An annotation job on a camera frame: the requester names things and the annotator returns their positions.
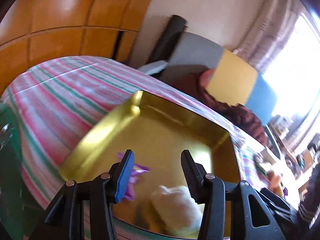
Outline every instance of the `purple wrapper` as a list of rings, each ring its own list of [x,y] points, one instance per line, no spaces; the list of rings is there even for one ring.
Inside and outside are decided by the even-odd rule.
[[[121,153],[121,152],[118,152],[118,159],[119,161],[122,160],[124,156],[124,153]],[[145,172],[149,172],[150,171],[150,168],[146,167],[146,166],[142,166],[142,165],[139,165],[139,164],[134,164],[133,166],[133,170],[131,172],[131,176],[129,178],[129,183],[128,183],[128,186],[127,186],[127,190],[125,192],[125,195],[124,197],[128,200],[134,200],[134,190],[133,190],[133,184],[135,184],[137,181],[138,181],[138,176],[140,174],[143,174]]]

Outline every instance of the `sunlight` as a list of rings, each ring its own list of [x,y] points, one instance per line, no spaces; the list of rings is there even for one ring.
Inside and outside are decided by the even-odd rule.
[[[300,16],[283,51],[263,75],[278,96],[273,116],[304,116],[310,109],[320,88],[316,79],[320,76],[319,51],[316,35]]]

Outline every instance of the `green object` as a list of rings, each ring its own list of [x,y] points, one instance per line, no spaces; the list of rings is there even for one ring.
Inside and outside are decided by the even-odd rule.
[[[13,240],[22,239],[22,176],[19,126],[12,110],[0,104],[0,130],[13,126],[12,137],[0,151],[0,218]]]
[[[260,163],[256,163],[256,167],[257,167],[258,171],[260,171],[263,176],[267,176],[267,172],[266,172],[265,169],[260,165]]]
[[[13,127],[12,136],[0,138],[0,219],[12,240],[30,236],[43,209],[33,198],[21,175],[22,150],[17,119],[7,105],[0,104],[0,130]]]

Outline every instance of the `metal tray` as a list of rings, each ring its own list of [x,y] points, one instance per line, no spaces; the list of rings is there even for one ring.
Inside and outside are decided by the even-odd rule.
[[[124,200],[114,206],[114,216],[158,234],[170,235],[150,206],[149,196],[159,185],[187,185],[180,164],[183,150],[188,149],[207,172],[224,181],[240,181],[227,130],[145,91],[137,91],[95,125],[63,163],[60,174],[65,180],[92,180],[118,162],[117,152],[124,153],[127,149],[134,151],[135,163],[151,171],[141,175],[134,185],[134,201]],[[227,208],[226,232],[230,223],[228,213]]]

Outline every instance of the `wooden cabinet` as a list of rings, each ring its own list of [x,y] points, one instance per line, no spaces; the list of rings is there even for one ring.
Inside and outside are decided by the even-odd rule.
[[[126,60],[149,3],[16,0],[0,23],[0,94],[17,75],[49,59],[91,55]]]
[[[58,57],[78,55],[81,29],[67,29],[30,38],[30,67]]]
[[[28,69],[28,40],[18,41],[0,50],[0,91]]]
[[[81,55],[111,58],[117,35],[118,31],[114,29],[88,29]]]
[[[129,58],[134,40],[136,39],[136,32],[123,32],[119,49],[116,54],[116,61],[124,62]]]
[[[88,25],[119,28],[129,1],[95,0],[89,15]]]

